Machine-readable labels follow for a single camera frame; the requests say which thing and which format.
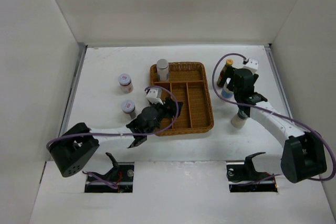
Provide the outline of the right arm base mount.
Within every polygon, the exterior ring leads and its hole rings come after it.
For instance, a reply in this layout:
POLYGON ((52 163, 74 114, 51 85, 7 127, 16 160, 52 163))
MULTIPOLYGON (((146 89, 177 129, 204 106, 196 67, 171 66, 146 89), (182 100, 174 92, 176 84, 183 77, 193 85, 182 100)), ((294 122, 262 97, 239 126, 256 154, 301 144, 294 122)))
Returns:
POLYGON ((276 174, 259 172, 253 164, 253 158, 263 154, 265 152, 258 152, 246 156, 244 160, 226 162, 230 193, 278 192, 276 174))

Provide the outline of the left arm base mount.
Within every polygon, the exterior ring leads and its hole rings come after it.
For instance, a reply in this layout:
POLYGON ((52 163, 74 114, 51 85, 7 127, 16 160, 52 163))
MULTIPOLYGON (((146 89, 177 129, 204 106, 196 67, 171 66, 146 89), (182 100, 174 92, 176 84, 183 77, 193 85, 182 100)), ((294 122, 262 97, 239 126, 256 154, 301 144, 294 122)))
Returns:
POLYGON ((112 168, 105 174, 82 172, 87 176, 85 193, 132 193, 134 163, 119 163, 111 153, 106 152, 112 168))

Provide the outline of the purple label spice jar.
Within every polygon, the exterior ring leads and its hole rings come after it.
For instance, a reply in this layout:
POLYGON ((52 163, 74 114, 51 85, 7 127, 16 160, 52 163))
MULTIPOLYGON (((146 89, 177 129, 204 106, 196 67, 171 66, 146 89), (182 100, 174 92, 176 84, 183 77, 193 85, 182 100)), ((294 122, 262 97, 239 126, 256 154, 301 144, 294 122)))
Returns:
POLYGON ((166 59, 160 59, 156 63, 158 80, 166 82, 169 80, 169 62, 166 59))

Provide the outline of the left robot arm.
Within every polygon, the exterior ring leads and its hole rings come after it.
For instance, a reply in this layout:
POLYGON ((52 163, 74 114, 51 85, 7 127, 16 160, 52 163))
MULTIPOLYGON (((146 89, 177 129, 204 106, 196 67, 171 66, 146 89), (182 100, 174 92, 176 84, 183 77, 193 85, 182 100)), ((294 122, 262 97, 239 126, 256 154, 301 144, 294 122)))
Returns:
POLYGON ((47 143, 47 150, 55 161, 62 177, 73 176, 82 170, 99 148, 102 140, 121 140, 127 148, 134 148, 144 143, 156 130, 162 131, 161 122, 180 116, 182 101, 165 98, 162 103, 151 103, 125 127, 108 130, 106 133, 93 133, 83 122, 77 123, 64 135, 47 143))

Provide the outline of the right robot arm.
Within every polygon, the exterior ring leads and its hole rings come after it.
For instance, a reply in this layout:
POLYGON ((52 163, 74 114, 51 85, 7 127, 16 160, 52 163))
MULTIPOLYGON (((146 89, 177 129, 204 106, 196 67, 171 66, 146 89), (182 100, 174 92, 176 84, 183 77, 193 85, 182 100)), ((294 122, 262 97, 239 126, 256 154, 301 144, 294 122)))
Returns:
POLYGON ((322 141, 311 131, 279 114, 254 84, 258 75, 246 68, 228 66, 222 76, 226 88, 234 95, 238 112, 232 118, 234 127, 241 129, 251 118, 262 125, 283 147, 280 167, 282 174, 292 183, 320 175, 327 171, 322 141))

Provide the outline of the red sauce bottle yellow cap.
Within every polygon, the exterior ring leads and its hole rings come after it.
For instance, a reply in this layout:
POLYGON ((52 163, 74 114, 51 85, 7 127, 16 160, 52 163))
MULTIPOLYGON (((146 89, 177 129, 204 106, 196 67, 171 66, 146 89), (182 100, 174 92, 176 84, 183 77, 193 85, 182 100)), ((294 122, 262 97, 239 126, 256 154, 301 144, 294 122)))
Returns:
POLYGON ((222 68, 219 77, 217 79, 217 86, 222 88, 225 84, 225 81, 227 78, 229 78, 232 75, 233 72, 233 63, 234 61, 232 59, 227 59, 224 67, 222 68))

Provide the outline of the blue label spice jar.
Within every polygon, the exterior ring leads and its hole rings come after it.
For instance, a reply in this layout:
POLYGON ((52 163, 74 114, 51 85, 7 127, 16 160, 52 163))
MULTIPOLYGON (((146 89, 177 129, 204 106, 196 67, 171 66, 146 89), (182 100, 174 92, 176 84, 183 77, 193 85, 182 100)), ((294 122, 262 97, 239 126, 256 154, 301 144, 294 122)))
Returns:
POLYGON ((222 95, 223 98, 230 100, 233 97, 234 93, 229 90, 228 84, 229 84, 229 80, 226 80, 226 82, 225 82, 225 84, 222 88, 221 95, 222 95))

